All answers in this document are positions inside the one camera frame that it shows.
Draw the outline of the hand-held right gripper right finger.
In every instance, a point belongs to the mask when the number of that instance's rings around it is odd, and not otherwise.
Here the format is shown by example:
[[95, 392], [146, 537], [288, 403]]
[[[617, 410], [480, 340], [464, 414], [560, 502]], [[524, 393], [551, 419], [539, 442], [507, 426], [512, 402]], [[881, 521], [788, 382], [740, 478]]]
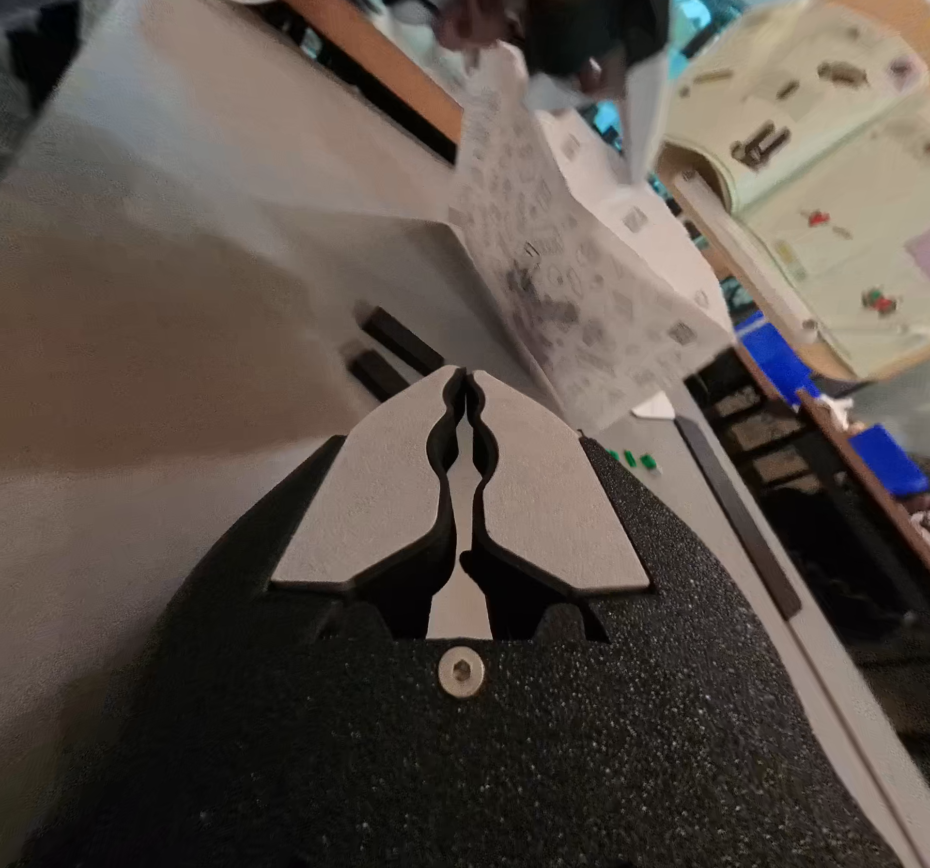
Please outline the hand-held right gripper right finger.
[[550, 607], [568, 605], [582, 637], [605, 637], [590, 602], [651, 582], [582, 438], [488, 372], [466, 377], [466, 399], [481, 479], [461, 562], [492, 636], [533, 637]]

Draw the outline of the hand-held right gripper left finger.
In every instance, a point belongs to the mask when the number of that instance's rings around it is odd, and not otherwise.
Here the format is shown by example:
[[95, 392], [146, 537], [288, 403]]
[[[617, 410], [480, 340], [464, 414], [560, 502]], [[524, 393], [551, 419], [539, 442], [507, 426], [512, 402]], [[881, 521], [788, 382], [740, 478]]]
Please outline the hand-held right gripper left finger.
[[427, 629], [457, 559], [448, 470], [466, 371], [443, 366], [381, 403], [342, 441], [271, 575], [271, 589], [377, 607]]

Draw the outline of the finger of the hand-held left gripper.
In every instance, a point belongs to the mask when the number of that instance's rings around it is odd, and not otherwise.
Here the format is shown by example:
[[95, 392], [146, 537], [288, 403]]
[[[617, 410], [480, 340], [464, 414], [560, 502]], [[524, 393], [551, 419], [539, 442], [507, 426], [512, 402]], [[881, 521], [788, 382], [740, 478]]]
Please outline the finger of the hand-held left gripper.
[[631, 181], [643, 183], [655, 168], [669, 102], [668, 50], [628, 69], [625, 79], [625, 156]]

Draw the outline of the black brick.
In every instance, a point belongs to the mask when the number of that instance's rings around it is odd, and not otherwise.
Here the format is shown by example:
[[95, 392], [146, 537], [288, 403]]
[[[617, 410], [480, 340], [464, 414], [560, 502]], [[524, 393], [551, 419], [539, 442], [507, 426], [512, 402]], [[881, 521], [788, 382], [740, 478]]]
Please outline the black brick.
[[354, 354], [347, 368], [379, 404], [400, 395], [410, 386], [410, 382], [375, 349], [364, 349]]
[[360, 328], [422, 376], [446, 365], [444, 357], [380, 306], [367, 312]]

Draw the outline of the white printed instruction sheet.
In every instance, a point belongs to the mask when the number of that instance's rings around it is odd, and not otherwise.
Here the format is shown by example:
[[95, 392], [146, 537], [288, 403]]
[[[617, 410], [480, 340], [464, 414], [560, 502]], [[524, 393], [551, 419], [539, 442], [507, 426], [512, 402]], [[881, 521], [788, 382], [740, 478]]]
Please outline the white printed instruction sheet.
[[481, 53], [453, 178], [448, 221], [575, 428], [610, 427], [734, 344], [682, 222], [518, 48]]

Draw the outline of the blue storage bin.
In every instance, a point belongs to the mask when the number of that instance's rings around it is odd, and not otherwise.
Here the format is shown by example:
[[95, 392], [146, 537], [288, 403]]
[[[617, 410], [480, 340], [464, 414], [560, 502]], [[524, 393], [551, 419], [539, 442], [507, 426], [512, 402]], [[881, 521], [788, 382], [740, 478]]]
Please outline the blue storage bin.
[[928, 493], [929, 479], [924, 470], [880, 423], [847, 440], [891, 496], [904, 500]]
[[821, 396], [820, 389], [813, 382], [813, 372], [761, 310], [738, 325], [736, 336], [739, 345], [789, 406], [794, 409], [800, 407], [800, 390], [813, 399]]

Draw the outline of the dark shelf unit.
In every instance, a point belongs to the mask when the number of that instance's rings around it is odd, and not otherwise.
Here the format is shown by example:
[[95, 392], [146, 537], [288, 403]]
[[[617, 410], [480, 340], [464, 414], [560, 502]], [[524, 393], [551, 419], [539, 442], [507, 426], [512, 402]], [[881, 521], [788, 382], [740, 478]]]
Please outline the dark shelf unit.
[[928, 545], [804, 391], [793, 409], [746, 351], [685, 381], [854, 660], [928, 667]]

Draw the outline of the wooden rail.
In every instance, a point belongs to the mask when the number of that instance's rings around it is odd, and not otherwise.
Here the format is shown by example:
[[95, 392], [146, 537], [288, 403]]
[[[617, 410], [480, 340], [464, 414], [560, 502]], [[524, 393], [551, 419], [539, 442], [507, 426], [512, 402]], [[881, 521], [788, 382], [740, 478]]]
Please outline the wooden rail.
[[280, 0], [275, 18], [296, 40], [303, 26], [318, 59], [387, 118], [448, 165], [461, 134], [460, 84], [424, 26], [398, 25], [381, 0]]

